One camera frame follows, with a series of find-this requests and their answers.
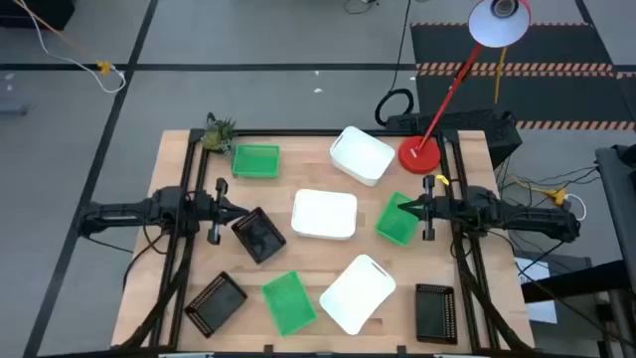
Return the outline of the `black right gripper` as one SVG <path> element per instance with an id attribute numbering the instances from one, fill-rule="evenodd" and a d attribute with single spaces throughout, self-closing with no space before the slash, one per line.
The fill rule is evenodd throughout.
<path id="1" fill-rule="evenodd" d="M 447 196 L 434 196 L 433 189 L 435 186 L 435 177 L 433 175 L 426 175 L 423 178 L 423 201 L 418 198 L 409 202 L 398 204 L 397 206 L 404 212 L 407 212 L 419 220 L 425 222 L 425 228 L 423 231 L 423 239 L 425 241 L 433 241 L 435 239 L 435 230 L 433 227 L 433 220 L 449 220 L 450 219 L 450 201 Z"/>

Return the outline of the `black metal rig frame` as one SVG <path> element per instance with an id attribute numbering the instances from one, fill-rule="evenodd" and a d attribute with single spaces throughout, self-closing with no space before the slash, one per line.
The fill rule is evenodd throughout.
<path id="1" fill-rule="evenodd" d="M 468 353 L 471 351 L 460 276 L 449 253 L 451 228 L 436 221 L 435 240 L 425 242 L 419 225 L 407 247 L 389 242 L 375 231 L 375 224 L 393 192 L 416 198 L 420 176 L 412 175 L 394 160 L 379 184 L 368 187 L 332 165 L 329 147 L 342 130 L 264 134 L 237 137 L 237 142 L 274 144 L 281 149 L 279 177 L 246 179 L 234 177 L 230 160 L 219 155 L 208 159 L 205 186 L 213 190 L 216 179 L 229 182 L 228 197 L 236 205 L 261 207 L 282 232 L 287 245 L 271 260 L 257 265 L 245 252 L 230 228 L 222 228 L 218 246 L 207 242 L 209 224 L 203 224 L 194 242 L 194 252 L 185 295 L 187 305 L 215 276 L 226 271 L 248 298 L 210 338 L 205 338 L 188 317 L 183 317 L 177 344 L 183 351 L 256 352 L 265 345 L 279 352 L 326 353 Z M 180 183 L 188 132 L 164 131 L 149 192 Z M 460 131 L 459 143 L 467 182 L 496 191 L 496 181 L 485 135 Z M 298 236 L 291 228 L 297 190 L 314 189 L 351 193 L 358 198 L 357 229 L 350 241 L 335 242 Z M 516 334 L 535 346 L 528 311 L 517 278 L 509 243 L 489 234 L 480 241 L 490 296 Z M 365 323 L 359 335 L 348 335 L 319 304 L 319 297 L 358 255 L 368 255 L 387 270 L 396 290 Z M 111 344 L 128 339 L 157 300 L 165 257 L 147 253 L 140 257 L 127 279 Z M 317 319 L 289 336 L 281 336 L 265 304 L 262 286 L 290 271 L 297 271 L 316 309 Z M 414 286 L 417 283 L 453 285 L 456 292 L 458 344 L 417 342 L 415 338 Z"/>

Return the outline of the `white plastic basket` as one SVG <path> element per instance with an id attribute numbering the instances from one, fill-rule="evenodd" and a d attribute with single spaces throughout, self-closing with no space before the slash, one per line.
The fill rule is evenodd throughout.
<path id="1" fill-rule="evenodd" d="M 302 237 L 347 241 L 356 232 L 357 210 L 353 194 L 300 189 L 294 197 L 291 228 Z"/>
<path id="2" fill-rule="evenodd" d="M 355 126 L 347 126 L 329 148 L 333 165 L 374 187 L 396 156 L 388 144 Z"/>
<path id="3" fill-rule="evenodd" d="M 396 287 L 370 256 L 358 255 L 320 295 L 319 303 L 347 334 L 357 335 Z"/>

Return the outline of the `dark grey side table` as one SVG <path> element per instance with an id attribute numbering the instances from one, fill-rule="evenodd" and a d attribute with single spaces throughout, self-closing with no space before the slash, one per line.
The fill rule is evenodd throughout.
<path id="1" fill-rule="evenodd" d="M 627 276 L 636 291 L 636 144 L 596 149 L 595 158 Z"/>

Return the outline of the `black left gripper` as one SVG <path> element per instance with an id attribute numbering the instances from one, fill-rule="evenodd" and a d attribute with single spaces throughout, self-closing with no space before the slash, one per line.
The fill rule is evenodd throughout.
<path id="1" fill-rule="evenodd" d="M 211 245 L 218 245 L 221 240 L 220 225 L 227 211 L 227 200 L 225 195 L 228 193 L 228 182 L 220 177 L 216 181 L 216 196 L 208 194 L 205 190 L 197 191 L 194 195 L 194 217 L 198 222 L 211 222 L 212 226 L 207 233 L 207 241 Z M 249 210 L 241 206 L 228 202 L 228 210 L 238 215 L 232 215 L 228 220 L 233 223 L 249 214 Z"/>

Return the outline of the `black cabinet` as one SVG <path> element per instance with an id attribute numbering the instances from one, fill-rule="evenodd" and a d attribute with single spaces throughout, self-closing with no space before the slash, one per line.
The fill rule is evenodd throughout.
<path id="1" fill-rule="evenodd" d="M 34 16 L 56 30 L 64 30 L 76 10 L 76 0 L 24 0 Z M 0 0 L 0 27 L 32 28 L 33 22 L 20 0 Z"/>

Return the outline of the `black slotted plastic basket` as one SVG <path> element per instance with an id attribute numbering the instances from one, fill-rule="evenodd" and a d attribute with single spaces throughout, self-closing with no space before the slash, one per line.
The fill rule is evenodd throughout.
<path id="1" fill-rule="evenodd" d="M 210 338 L 247 300 L 246 292 L 221 271 L 186 307 L 185 313 Z"/>
<path id="2" fill-rule="evenodd" d="M 286 245 L 285 238 L 260 207 L 256 207 L 235 222 L 232 230 L 258 265 L 270 259 Z"/>
<path id="3" fill-rule="evenodd" d="M 418 342 L 457 344 L 455 295 L 452 286 L 415 286 L 415 333 Z"/>

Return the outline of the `green slotted plastic basket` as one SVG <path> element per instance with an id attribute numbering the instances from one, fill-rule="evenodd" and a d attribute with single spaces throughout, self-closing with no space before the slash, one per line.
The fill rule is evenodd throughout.
<path id="1" fill-rule="evenodd" d="M 261 291 L 281 336 L 294 334 L 317 318 L 302 279 L 295 270 L 267 283 Z"/>
<path id="2" fill-rule="evenodd" d="M 240 144 L 236 147 L 232 172 L 239 177 L 276 178 L 279 162 L 278 145 Z"/>
<path id="3" fill-rule="evenodd" d="M 418 217 L 398 207 L 412 199 L 401 192 L 394 192 L 382 211 L 375 229 L 389 241 L 405 247 L 413 239 L 418 226 Z"/>

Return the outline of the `black hazard-striped floor mat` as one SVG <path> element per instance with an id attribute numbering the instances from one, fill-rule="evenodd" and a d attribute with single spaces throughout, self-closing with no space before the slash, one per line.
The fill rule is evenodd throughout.
<path id="1" fill-rule="evenodd" d="M 434 114 L 475 42 L 461 23 L 410 27 L 419 109 Z M 502 50 L 484 48 L 448 111 L 509 111 L 527 129 L 636 130 L 636 73 L 619 72 L 586 23 L 536 23 L 508 48 L 499 103 Z"/>

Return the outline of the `red desk lamp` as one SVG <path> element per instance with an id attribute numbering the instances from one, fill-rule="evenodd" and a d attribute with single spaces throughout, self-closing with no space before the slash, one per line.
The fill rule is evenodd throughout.
<path id="1" fill-rule="evenodd" d="M 501 49 L 502 56 L 517 43 L 531 25 L 532 11 L 528 0 L 480 0 L 471 10 L 468 30 L 475 41 L 468 60 L 459 68 L 432 122 L 423 135 L 407 137 L 398 148 L 400 165 L 410 173 L 427 174 L 441 161 L 440 140 L 432 138 L 458 88 L 467 78 L 484 48 Z"/>

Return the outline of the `yellow pole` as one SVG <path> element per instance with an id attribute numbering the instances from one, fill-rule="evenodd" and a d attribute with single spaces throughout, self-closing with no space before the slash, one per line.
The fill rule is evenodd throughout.
<path id="1" fill-rule="evenodd" d="M 496 69 L 496 80 L 494 89 L 494 103 L 499 103 L 500 91 L 501 91 L 501 78 L 505 67 L 505 60 L 508 52 L 508 47 L 504 47 L 501 52 L 500 60 Z"/>

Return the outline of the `small pineapple plant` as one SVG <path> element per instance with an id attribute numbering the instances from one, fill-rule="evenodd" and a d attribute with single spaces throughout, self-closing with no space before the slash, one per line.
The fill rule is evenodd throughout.
<path id="1" fill-rule="evenodd" d="M 229 154 L 233 150 L 236 122 L 231 117 L 217 119 L 212 112 L 207 114 L 207 127 L 201 138 L 202 146 L 214 153 Z"/>

